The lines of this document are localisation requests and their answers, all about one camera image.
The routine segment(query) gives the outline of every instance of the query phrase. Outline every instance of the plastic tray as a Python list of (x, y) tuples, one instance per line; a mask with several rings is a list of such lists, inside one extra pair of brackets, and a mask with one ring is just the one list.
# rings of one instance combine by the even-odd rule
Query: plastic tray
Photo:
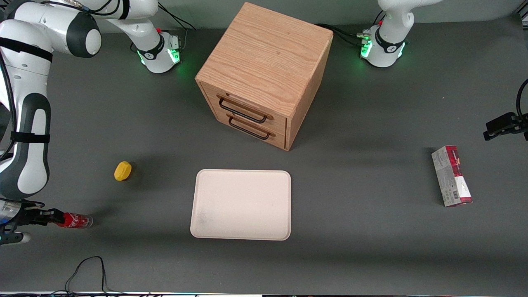
[(290, 185), (286, 171), (204, 169), (196, 176), (191, 234), (286, 240), (291, 225)]

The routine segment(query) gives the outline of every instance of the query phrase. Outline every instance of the table surface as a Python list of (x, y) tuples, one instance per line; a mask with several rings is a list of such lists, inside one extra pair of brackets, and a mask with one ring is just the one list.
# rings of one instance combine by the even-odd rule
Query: table surface
[[(60, 290), (100, 255), (121, 291), (527, 294), (528, 143), (482, 136), (487, 121), (515, 111), (526, 78), (518, 17), (417, 24), (388, 69), (336, 38), (290, 152), (214, 119), (194, 76), (222, 33), (189, 32), (182, 64), (162, 75), (146, 71), (124, 34), (103, 36), (92, 59), (55, 55), (51, 177), (33, 198), (96, 224), (21, 227), (33, 239), (2, 247), (1, 291)], [(430, 152), (448, 144), (459, 147), (471, 205), (442, 205)], [(122, 160), (134, 176), (119, 183)], [(291, 236), (194, 238), (201, 169), (288, 171)], [(71, 288), (99, 282), (91, 261)]]

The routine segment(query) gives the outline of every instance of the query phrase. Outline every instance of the cardboard box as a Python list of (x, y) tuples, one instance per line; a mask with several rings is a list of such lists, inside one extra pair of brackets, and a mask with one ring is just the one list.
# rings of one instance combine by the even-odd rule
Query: cardboard box
[(446, 207), (473, 202), (460, 170), (456, 145), (446, 145), (431, 154)]

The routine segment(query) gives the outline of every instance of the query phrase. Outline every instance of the wood grain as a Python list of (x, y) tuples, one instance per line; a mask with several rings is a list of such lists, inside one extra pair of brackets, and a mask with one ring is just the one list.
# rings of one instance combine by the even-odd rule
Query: wood grain
[[(196, 75), (221, 123), (275, 135), (267, 143), (289, 150), (317, 93), (332, 44), (330, 30), (245, 3)], [(254, 123), (219, 105), (253, 118)]]
[(314, 97), (317, 94), (319, 86), (321, 85), (321, 81), (323, 80), (323, 74), (325, 72), (326, 60), (328, 59), (328, 54), (330, 53), (331, 44), (332, 44), (332, 39), (328, 41), (326, 50), (321, 56), (321, 60), (318, 63), (318, 66), (315, 69), (311, 80), (308, 82), (305, 88), (303, 97), (299, 101), (297, 111), (295, 112), (293, 117), (291, 117), (288, 120), (289, 129), (286, 132), (286, 150), (287, 151), (290, 150), (291, 145), (293, 144), (294, 139), (297, 136), (297, 133), (299, 132), (300, 126), (303, 123), (304, 118), (306, 117), (306, 114), (308, 113), (308, 109), (310, 108), (310, 105), (312, 104), (312, 101), (314, 100)]
[(285, 137), (284, 134), (278, 134), (278, 133), (274, 133), (272, 131), (267, 131), (267, 130), (265, 130), (263, 128), (257, 127), (254, 123), (248, 122), (248, 121), (246, 121), (243, 118), (240, 118), (238, 116), (233, 116), (233, 115), (231, 115), (229, 113), (220, 113), (220, 112), (218, 112), (217, 115), (218, 115), (218, 117), (216, 119), (220, 123), (222, 123), (224, 125), (230, 126), (229, 125), (229, 118), (233, 117), (234, 118), (233, 123), (235, 125), (238, 125), (238, 126), (244, 128), (244, 129), (247, 129), (247, 130), (249, 130), (249, 131), (251, 131), (253, 133), (256, 133), (257, 135), (266, 136), (267, 133), (270, 133), (270, 136), (269, 136), (269, 138), (267, 140), (261, 140), (261, 141), (264, 141), (264, 142), (269, 143), (269, 144), (271, 144), (273, 146), (276, 146), (279, 149), (282, 149), (282, 150), (285, 149), (285, 147), (284, 147), (285, 142), (284, 141), (285, 141), (286, 137)]
[(196, 76), (290, 117), (330, 30), (245, 3)]

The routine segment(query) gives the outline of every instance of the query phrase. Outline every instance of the black metal handle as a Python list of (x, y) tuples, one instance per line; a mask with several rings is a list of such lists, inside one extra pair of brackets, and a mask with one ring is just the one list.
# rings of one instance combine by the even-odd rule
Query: black metal handle
[(253, 133), (253, 132), (251, 132), (251, 131), (249, 131), (249, 130), (246, 130), (246, 129), (240, 127), (240, 126), (237, 126), (237, 125), (233, 124), (232, 121), (233, 121), (233, 117), (229, 117), (229, 125), (230, 125), (231, 127), (235, 128), (235, 129), (237, 129), (237, 130), (240, 130), (240, 131), (242, 131), (242, 132), (245, 132), (245, 133), (247, 133), (247, 134), (249, 134), (249, 135), (251, 135), (251, 136), (254, 136), (254, 137), (256, 137), (256, 138), (258, 138), (258, 139), (260, 139), (260, 140), (266, 140), (266, 139), (268, 139), (269, 136), (271, 135), (271, 133), (268, 132), (268, 133), (266, 134), (266, 136), (260, 136), (260, 135), (258, 135), (258, 134), (256, 134), (256, 133)]
[(220, 101), (218, 102), (218, 104), (220, 104), (220, 107), (222, 107), (223, 109), (228, 110), (228, 111), (230, 111), (230, 112), (232, 112), (232, 113), (234, 113), (236, 115), (239, 115), (239, 116), (241, 116), (241, 117), (243, 117), (245, 119), (248, 119), (248, 120), (250, 120), (252, 122), (255, 122), (257, 124), (264, 123), (264, 121), (268, 118), (268, 116), (264, 116), (261, 120), (258, 120), (256, 118), (253, 118), (253, 117), (245, 115), (245, 114), (243, 114), (241, 112), (238, 112), (238, 111), (234, 110), (233, 108), (229, 108), (229, 107), (227, 107), (225, 105), (222, 105), (222, 102), (224, 102), (224, 98), (220, 98)]

